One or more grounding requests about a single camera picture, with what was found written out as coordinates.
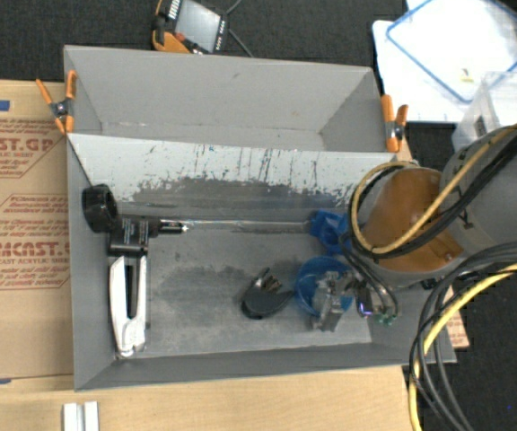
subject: yellow cable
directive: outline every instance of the yellow cable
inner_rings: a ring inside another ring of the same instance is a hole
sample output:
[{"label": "yellow cable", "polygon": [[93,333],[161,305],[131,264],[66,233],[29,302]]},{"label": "yellow cable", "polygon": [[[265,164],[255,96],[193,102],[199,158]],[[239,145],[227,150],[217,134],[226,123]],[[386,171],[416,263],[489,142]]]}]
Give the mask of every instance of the yellow cable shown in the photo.
[{"label": "yellow cable", "polygon": [[360,244],[367,249],[368,251],[374,252],[376,254],[383,254],[386,252],[394,251],[398,247],[400,247],[402,244],[410,240],[416,232],[422,228],[422,226],[432,217],[432,215],[436,212],[436,209],[442,204],[442,202],[450,195],[450,193],[454,190],[454,188],[458,185],[460,180],[466,175],[466,173],[471,169],[471,167],[480,159],[482,156],[489,150],[489,148],[492,145],[495,145],[497,142],[504,139],[506,136],[510,135],[512,132],[517,130],[517,124],[513,125],[511,127],[505,128],[504,131],[497,134],[496,136],[489,139],[487,142],[485,142],[469,159],[468,161],[460,168],[460,170],[456,173],[456,175],[451,179],[451,181],[444,187],[442,192],[436,197],[434,202],[430,205],[428,209],[424,212],[424,214],[418,219],[418,221],[410,227],[410,229],[404,233],[402,236],[400,236],[396,241],[392,242],[391,244],[388,244],[386,246],[382,247],[374,247],[372,244],[370,244],[368,241],[366,241],[366,238],[364,238],[363,233],[360,230],[360,227],[358,226],[358,219],[357,219],[357,213],[358,213],[358,203],[360,202],[360,197],[362,195],[364,186],[366,185],[366,182],[377,172],[383,171],[386,168],[389,168],[391,166],[406,166],[407,164],[402,164],[404,162],[390,162],[390,163],[384,163],[380,166],[377,166],[376,168],[370,170],[361,182],[358,184],[358,187],[356,188],[354,198],[353,198],[353,206],[352,206],[352,226],[354,233],[356,235],[356,238],[360,242]]},{"label": "yellow cable", "polygon": [[[428,349],[434,343],[436,337],[446,325],[446,323],[451,319],[451,317],[460,310],[466,303],[472,300],[476,295],[480,292],[488,289],[490,286],[494,285],[498,281],[510,277],[513,272],[517,271],[517,263],[511,265],[510,267],[503,268],[497,274],[487,277],[483,281],[480,281],[475,286],[471,287],[464,295],[462,295],[459,299],[456,300],[448,309],[442,314],[440,319],[432,326],[432,328],[428,331],[428,335],[424,340],[424,354],[428,353]],[[416,372],[416,376],[420,377],[420,364],[416,360],[414,362],[414,370]],[[410,385],[408,388],[408,408],[410,411],[410,422],[412,423],[412,427],[415,431],[422,431],[422,427],[420,426],[420,419],[418,417],[418,405],[417,405],[417,389],[416,383],[414,382],[414,378],[410,377]]]}]

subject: black floor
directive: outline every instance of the black floor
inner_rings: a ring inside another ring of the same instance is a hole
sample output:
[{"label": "black floor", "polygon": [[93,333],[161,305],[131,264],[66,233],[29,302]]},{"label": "black floor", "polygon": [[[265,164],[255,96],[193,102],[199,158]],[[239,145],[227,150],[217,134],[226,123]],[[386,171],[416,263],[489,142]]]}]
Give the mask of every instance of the black floor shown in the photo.
[{"label": "black floor", "polygon": [[[207,1],[226,9],[235,0]],[[517,0],[501,1],[517,12]],[[0,79],[63,80],[65,44],[150,49],[156,2],[0,0]],[[405,9],[404,0],[244,0],[230,19],[255,57],[375,67],[372,23]],[[229,40],[225,55],[245,53]],[[443,168],[451,131],[410,123],[415,158]],[[481,295],[463,316],[471,347],[450,366],[453,388],[476,430],[517,431],[517,278]],[[443,429],[422,410],[425,431]]]}]

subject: gray bin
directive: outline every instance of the gray bin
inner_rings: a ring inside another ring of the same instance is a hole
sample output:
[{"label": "gray bin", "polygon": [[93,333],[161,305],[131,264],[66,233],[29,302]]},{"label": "gray bin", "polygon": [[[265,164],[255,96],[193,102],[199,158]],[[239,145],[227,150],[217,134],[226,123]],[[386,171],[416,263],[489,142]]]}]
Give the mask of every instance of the gray bin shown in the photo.
[{"label": "gray bin", "polygon": [[[422,290],[399,293],[391,327],[353,309],[336,332],[312,330],[296,301],[263,321],[239,308],[264,267],[292,286],[324,255],[312,215],[344,212],[358,181],[392,159],[370,68],[66,47],[71,69],[76,390],[407,362]],[[83,189],[98,183],[122,213],[190,225],[150,241],[147,343],[131,359],[116,357],[106,234],[81,209]]]}]

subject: electronic device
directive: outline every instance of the electronic device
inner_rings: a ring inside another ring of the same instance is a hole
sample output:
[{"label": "electronic device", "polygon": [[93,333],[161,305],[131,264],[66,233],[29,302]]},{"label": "electronic device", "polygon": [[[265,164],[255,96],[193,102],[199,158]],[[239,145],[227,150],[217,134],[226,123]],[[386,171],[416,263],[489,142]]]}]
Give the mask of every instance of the electronic device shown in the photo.
[{"label": "electronic device", "polygon": [[152,43],[158,51],[215,54],[224,49],[226,12],[202,0],[159,0]]}]

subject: bin floor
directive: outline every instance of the bin floor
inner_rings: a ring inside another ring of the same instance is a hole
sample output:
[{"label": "bin floor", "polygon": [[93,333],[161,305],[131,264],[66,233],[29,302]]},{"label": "bin floor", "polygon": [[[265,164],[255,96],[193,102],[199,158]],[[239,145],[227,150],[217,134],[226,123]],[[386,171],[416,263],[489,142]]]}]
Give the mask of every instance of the bin floor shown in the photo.
[{"label": "bin floor", "polygon": [[292,288],[299,267],[323,254],[319,241],[307,233],[195,228],[152,239],[150,329],[139,356],[370,343],[366,320],[354,306],[335,332],[313,330],[310,315],[294,299],[260,321],[242,313],[241,295],[261,270],[269,267],[284,287]]}]

